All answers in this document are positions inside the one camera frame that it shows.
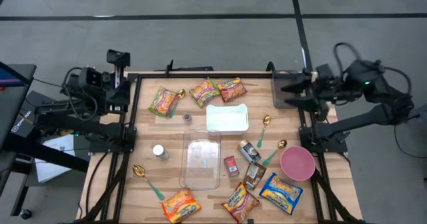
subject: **wooden tabletop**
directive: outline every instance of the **wooden tabletop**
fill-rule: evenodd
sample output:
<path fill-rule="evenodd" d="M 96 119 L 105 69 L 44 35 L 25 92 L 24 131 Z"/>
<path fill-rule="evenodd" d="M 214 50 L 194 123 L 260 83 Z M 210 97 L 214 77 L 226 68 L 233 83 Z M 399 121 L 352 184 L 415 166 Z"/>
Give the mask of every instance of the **wooden tabletop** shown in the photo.
<path fill-rule="evenodd" d="M 214 83 L 220 83 L 227 79 L 212 79 Z M 172 91 L 185 89 L 187 92 L 194 88 L 203 79 L 143 79 L 141 92 L 139 95 L 139 105 L 135 126 L 137 127 L 137 141 L 134 152 L 130 155 L 125 191 L 123 194 L 123 203 L 121 208 L 120 223 L 168 223 L 163 215 L 160 201 L 149 185 L 141 178 L 133 174 L 132 165 L 138 164 L 147 171 L 147 178 L 157 187 L 168 199 L 178 192 L 179 174 L 181 170 L 181 156 L 183 148 L 183 132 L 193 128 L 204 128 L 206 107 L 200 108 L 195 101 L 187 94 L 179 102 L 177 111 L 171 119 L 158 117 L 150 111 L 148 107 L 159 87 L 165 87 Z M 237 150 L 237 145 L 242 139 L 247 139 L 256 145 L 263 128 L 262 120 L 265 115 L 272 116 L 271 125 L 266 128 L 262 147 L 258 149 L 262 160 L 270 156 L 276 148 L 280 139 L 288 140 L 288 146 L 300 145 L 298 137 L 298 127 L 300 119 L 297 109 L 276 109 L 272 103 L 272 92 L 270 79 L 242 79 L 242 82 L 248 92 L 229 103 L 223 103 L 221 97 L 216 97 L 209 104 L 215 106 L 233 106 L 244 103 L 248 106 L 249 129 L 243 135 L 223 135 L 221 143 L 221 173 L 220 186 L 214 190 L 208 191 L 191 191 L 195 200 L 201 205 L 201 210 L 189 216 L 184 223 L 235 223 L 236 221 L 221 206 L 221 203 L 228 200 L 234 189 L 240 181 L 243 181 L 248 161 Z M 132 85 L 131 93 L 135 90 L 135 84 Z M 190 125 L 183 122 L 182 114 L 190 113 L 193 121 Z M 329 121 L 336 121 L 336 112 L 331 109 L 328 116 Z M 102 123 L 111 123 L 118 121 L 118 116 L 107 115 L 101 118 Z M 154 145 L 163 145 L 169 153 L 169 159 L 160 161 L 153 153 Z M 261 201 L 261 205 L 254 208 L 249 215 L 255 223 L 317 223 L 316 209 L 310 181 L 292 181 L 286 177 L 279 164 L 281 153 L 277 153 L 268 165 L 266 174 L 257 185 L 254 191 L 250 191 L 256 198 Z M 237 177 L 228 177 L 228 172 L 224 167 L 224 157 L 234 155 L 240 175 Z M 89 170 L 80 205 L 85 209 L 85 197 L 87 184 L 93 172 L 96 163 L 101 158 L 102 153 L 91 157 Z M 337 195 L 342 204 L 356 218 L 361 219 L 356 191 L 352 180 L 349 165 L 345 159 L 335 153 L 325 154 L 326 163 L 332 190 Z M 89 206 L 95 205 L 105 189 L 107 175 L 111 161 L 109 154 L 99 166 L 93 180 Z M 117 168 L 121 163 L 121 158 L 117 162 Z M 272 172 L 278 174 L 282 179 L 289 181 L 299 187 L 304 192 L 292 216 L 281 211 L 273 203 L 260 197 L 258 194 L 264 186 Z M 328 218 L 328 208 L 324 199 L 323 191 L 320 191 L 325 218 Z M 113 193 L 110 204 L 108 217 L 113 217 L 113 208 L 115 203 L 116 192 Z"/>

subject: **small jar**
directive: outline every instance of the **small jar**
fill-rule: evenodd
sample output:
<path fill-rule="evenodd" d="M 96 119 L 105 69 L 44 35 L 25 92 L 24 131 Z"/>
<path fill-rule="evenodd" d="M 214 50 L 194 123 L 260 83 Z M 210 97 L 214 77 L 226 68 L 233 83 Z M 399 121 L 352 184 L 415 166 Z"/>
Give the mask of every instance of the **small jar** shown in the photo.
<path fill-rule="evenodd" d="M 191 115 L 189 113 L 184 113 L 182 115 L 182 119 L 186 122 L 186 123 L 191 123 Z"/>
<path fill-rule="evenodd" d="M 166 149 L 162 145 L 155 145 L 153 147 L 153 154 L 162 161 L 169 158 Z"/>

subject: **small red box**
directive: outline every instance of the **small red box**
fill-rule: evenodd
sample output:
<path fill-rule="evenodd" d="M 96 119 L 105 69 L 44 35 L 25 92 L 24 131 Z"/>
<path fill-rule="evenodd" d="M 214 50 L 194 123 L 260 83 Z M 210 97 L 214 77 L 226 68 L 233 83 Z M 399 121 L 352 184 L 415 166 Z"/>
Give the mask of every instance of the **small red box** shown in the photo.
<path fill-rule="evenodd" d="M 224 158 L 224 163 L 226 164 L 229 177 L 234 177 L 240 174 L 238 166 L 236 165 L 236 160 L 234 160 L 234 156 Z"/>

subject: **brown packet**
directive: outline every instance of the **brown packet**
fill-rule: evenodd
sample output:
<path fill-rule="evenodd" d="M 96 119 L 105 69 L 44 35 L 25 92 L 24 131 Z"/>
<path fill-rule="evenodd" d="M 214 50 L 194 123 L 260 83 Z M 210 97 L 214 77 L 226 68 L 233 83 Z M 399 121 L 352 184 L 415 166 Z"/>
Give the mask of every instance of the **brown packet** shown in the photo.
<path fill-rule="evenodd" d="M 261 181 L 262 177 L 266 173 L 267 168 L 258 163 L 250 163 L 248 170 L 246 171 L 245 179 L 243 183 L 246 189 L 254 190 L 255 186 Z"/>

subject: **blue noodle packet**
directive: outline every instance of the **blue noodle packet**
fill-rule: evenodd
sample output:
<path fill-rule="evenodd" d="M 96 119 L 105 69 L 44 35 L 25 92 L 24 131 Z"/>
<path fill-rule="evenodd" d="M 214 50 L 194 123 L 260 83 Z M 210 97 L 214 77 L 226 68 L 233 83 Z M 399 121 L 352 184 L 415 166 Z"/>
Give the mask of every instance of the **blue noodle packet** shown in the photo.
<path fill-rule="evenodd" d="M 302 188 L 286 183 L 275 173 L 268 179 L 260 192 L 260 196 L 271 201 L 287 214 L 292 215 L 302 194 Z"/>

